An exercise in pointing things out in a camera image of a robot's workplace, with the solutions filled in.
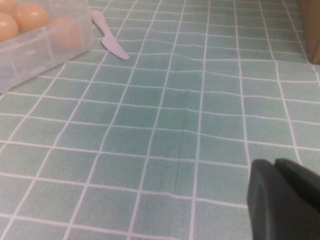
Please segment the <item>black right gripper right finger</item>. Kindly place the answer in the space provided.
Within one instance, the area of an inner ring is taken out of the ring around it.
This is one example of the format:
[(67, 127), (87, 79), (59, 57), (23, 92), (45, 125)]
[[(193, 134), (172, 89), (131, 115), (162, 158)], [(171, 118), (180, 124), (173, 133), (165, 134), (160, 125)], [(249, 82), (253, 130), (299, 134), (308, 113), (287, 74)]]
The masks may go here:
[(307, 203), (320, 203), (320, 176), (286, 158), (277, 158), (275, 168), (293, 190)]

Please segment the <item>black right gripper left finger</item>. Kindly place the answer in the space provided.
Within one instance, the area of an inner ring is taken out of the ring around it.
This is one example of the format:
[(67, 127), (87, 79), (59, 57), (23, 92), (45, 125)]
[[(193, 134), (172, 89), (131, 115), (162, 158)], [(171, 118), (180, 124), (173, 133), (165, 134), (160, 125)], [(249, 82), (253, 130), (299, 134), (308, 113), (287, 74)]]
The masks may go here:
[(304, 201), (274, 163), (255, 159), (247, 206), (254, 240), (318, 240), (320, 204)]

